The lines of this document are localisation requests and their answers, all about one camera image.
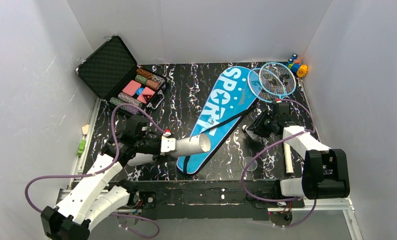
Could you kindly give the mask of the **white shuttlecock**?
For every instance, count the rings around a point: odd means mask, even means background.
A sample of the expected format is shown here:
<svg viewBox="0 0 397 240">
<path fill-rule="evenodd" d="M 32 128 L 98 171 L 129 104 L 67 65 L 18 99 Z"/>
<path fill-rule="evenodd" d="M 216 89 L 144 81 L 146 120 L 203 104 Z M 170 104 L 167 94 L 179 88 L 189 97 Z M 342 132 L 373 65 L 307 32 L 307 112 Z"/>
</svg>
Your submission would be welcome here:
<svg viewBox="0 0 397 240">
<path fill-rule="evenodd" d="M 255 134 L 254 131 L 251 130 L 249 126 L 243 125 L 241 129 L 253 141 L 259 140 L 260 137 L 257 134 Z"/>
</svg>

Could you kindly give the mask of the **clear plastic tube lid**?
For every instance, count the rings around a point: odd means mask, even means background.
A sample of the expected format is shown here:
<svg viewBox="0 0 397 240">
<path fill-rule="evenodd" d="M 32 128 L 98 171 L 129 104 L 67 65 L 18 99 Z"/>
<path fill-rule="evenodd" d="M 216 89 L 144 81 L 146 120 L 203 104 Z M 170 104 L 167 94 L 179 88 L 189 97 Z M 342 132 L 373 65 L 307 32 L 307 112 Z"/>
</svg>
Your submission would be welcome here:
<svg viewBox="0 0 397 240">
<path fill-rule="evenodd" d="M 245 157 L 242 161 L 243 168 L 248 172 L 253 172 L 257 169 L 258 163 L 256 160 L 253 160 L 253 157 L 248 156 Z"/>
</svg>

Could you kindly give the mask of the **white shuttlecock tube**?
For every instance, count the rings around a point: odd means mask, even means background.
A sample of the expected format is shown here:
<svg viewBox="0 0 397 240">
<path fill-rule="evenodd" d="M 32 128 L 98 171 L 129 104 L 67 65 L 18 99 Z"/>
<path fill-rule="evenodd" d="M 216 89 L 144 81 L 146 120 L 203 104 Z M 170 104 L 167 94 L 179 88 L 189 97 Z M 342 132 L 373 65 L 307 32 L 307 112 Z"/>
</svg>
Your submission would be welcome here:
<svg viewBox="0 0 397 240">
<path fill-rule="evenodd" d="M 211 150 L 211 140 L 208 137 L 208 135 L 205 133 L 201 133 L 199 135 L 190 136 L 182 139 L 176 139 L 176 151 L 164 154 L 166 156 L 166 160 L 163 163 L 172 161 L 175 158 L 179 158 L 179 157 L 187 157 L 196 154 L 206 153 L 209 152 L 210 150 Z M 130 167 L 145 165 L 145 164 L 132 164 L 132 159 L 127 161 L 127 165 Z"/>
</svg>

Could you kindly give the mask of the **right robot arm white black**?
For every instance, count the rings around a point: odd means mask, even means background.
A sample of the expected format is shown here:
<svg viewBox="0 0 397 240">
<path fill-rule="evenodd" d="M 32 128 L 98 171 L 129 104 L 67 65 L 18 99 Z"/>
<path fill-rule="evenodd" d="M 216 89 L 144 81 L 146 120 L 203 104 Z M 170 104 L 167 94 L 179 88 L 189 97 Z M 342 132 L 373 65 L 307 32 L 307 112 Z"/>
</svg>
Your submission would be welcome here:
<svg viewBox="0 0 397 240">
<path fill-rule="evenodd" d="M 314 138 L 291 114 L 287 102 L 272 105 L 272 111 L 263 111 L 254 122 L 242 127 L 252 139 L 282 137 L 285 144 L 303 159 L 302 176 L 277 180 L 275 198 L 335 199 L 350 194 L 347 155 L 342 149 L 330 148 Z"/>
</svg>

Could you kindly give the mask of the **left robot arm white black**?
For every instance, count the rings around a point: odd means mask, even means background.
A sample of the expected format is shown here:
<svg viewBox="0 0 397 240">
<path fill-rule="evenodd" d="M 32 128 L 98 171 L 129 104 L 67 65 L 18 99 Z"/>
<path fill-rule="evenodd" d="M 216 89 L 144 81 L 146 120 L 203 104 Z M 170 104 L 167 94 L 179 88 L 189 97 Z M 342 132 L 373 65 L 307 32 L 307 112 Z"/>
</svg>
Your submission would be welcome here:
<svg viewBox="0 0 397 240">
<path fill-rule="evenodd" d="M 51 240 L 86 240 L 91 231 L 115 210 L 138 203 L 138 186 L 120 180 L 108 193 L 100 195 L 123 168 L 140 154 L 160 154 L 161 140 L 146 135 L 150 120 L 131 116 L 125 130 L 109 139 L 100 150 L 92 167 L 76 187 L 56 206 L 45 207 L 41 223 Z"/>
</svg>

